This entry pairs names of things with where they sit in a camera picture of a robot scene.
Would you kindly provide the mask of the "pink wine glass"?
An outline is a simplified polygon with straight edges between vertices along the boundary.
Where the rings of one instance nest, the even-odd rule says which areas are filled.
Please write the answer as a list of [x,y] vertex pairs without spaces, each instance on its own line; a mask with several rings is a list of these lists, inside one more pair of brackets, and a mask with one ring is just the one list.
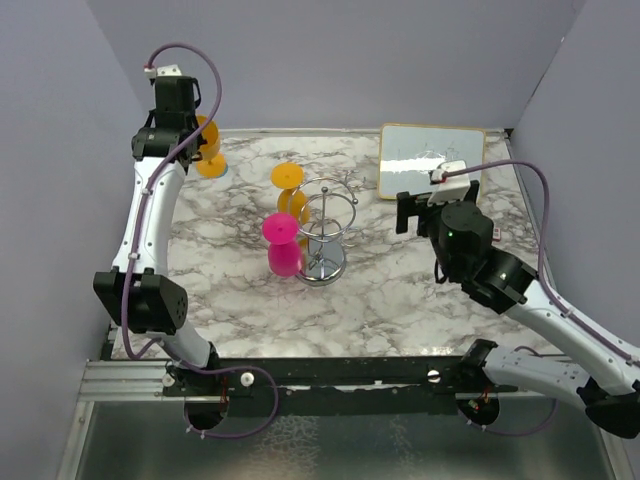
[[271,271],[280,277],[298,274],[303,258],[296,240],[297,220],[288,213],[274,213],[263,222],[262,234],[269,243],[267,257]]

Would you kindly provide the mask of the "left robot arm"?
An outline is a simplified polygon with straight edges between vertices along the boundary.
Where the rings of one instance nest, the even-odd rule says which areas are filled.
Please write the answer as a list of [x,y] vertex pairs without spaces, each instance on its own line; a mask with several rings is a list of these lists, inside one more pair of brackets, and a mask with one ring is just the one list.
[[155,107],[132,139],[134,190],[125,232],[109,270],[93,289],[124,336],[143,335],[180,361],[186,382],[206,395],[220,385],[214,346],[187,319],[186,290],[168,277],[176,202],[206,141],[198,133],[198,81],[172,66],[153,80]]

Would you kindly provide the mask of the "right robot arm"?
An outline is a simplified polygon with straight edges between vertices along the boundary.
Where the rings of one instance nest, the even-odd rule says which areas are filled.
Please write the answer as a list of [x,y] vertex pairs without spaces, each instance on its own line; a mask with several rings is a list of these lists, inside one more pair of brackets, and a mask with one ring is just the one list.
[[624,439],[639,434],[639,350],[563,301],[543,274],[493,244],[493,221],[476,204],[475,181],[448,191],[396,196],[396,231],[418,219],[430,240],[438,282],[460,285],[473,301],[519,322],[569,357],[569,362],[520,354],[475,341],[459,367],[461,383],[541,393],[582,410],[591,422]]

